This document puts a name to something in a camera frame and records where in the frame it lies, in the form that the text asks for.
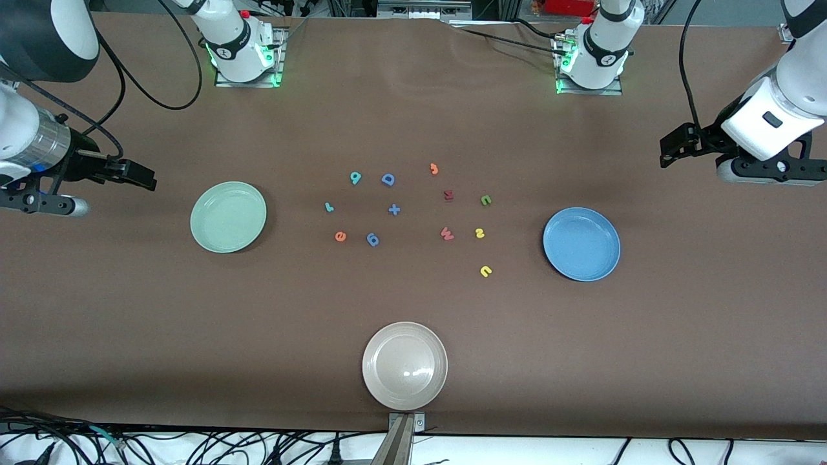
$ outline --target blue round plate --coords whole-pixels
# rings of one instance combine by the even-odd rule
[[[605,278],[620,260],[620,237],[612,223],[582,207],[560,210],[548,220],[543,248],[558,271],[578,281]]]

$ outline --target table surface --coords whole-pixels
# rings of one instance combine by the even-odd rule
[[[168,17],[95,20],[148,89],[189,98]],[[382,429],[362,351],[411,320],[447,348],[424,408],[440,432],[823,439],[827,188],[726,184],[711,156],[660,169],[658,140],[689,117],[680,32],[640,31],[619,98],[557,95],[542,52],[425,20],[309,20],[282,88],[208,85],[183,112],[130,87],[108,128],[156,192],[75,183],[62,192],[92,204],[86,218],[0,213],[0,399],[98,422]],[[703,121],[783,51],[771,28],[693,29]],[[49,89],[99,115],[117,87],[102,58]],[[256,186],[269,218],[218,255],[189,213],[227,180]],[[601,281],[543,255],[543,225],[571,206],[619,231]]]

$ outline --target light green round plate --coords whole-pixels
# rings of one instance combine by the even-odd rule
[[[237,252],[256,240],[267,219],[267,204],[255,187],[230,181],[214,185],[195,203],[189,230],[203,248]]]

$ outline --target gray floor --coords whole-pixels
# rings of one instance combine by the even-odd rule
[[[164,10],[157,0],[90,0],[99,9],[113,12],[153,12]],[[170,1],[166,3],[180,11]],[[239,6],[255,4],[252,0],[236,0]],[[694,0],[677,0],[663,24],[683,24]],[[777,26],[784,22],[781,0],[704,0],[692,20],[692,24],[707,26]]]

